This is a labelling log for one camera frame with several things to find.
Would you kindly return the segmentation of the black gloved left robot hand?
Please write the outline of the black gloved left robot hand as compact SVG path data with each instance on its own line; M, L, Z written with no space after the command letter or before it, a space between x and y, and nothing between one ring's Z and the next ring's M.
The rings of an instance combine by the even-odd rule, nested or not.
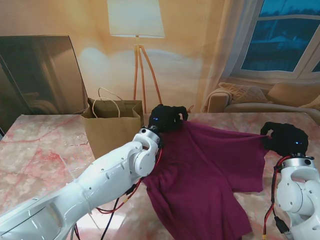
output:
M148 128L157 133L175 131L183 121L188 120L189 113L184 106L159 104L149 116Z

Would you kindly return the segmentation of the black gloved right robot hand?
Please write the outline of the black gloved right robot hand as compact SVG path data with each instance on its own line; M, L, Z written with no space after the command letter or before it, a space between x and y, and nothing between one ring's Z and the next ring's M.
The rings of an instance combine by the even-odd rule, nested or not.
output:
M260 129L264 148L276 152L279 156L305 156L309 145L309 136L301 129L288 123L266 122Z

